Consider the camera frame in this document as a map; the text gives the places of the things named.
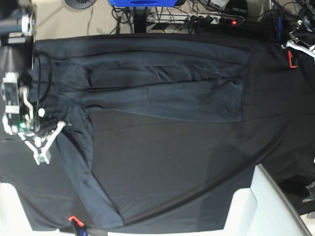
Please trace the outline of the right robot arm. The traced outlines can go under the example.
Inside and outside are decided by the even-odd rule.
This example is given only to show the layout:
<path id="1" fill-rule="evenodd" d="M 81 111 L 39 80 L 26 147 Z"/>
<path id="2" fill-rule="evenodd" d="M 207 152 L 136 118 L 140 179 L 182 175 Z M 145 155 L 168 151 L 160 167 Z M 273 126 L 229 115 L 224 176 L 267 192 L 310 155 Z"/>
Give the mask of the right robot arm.
<path id="1" fill-rule="evenodd" d="M 52 60 L 34 48 L 35 23 L 30 0 L 0 2 L 0 125 L 40 165 L 51 162 L 50 147 L 71 124 L 64 99 L 52 87 Z"/>

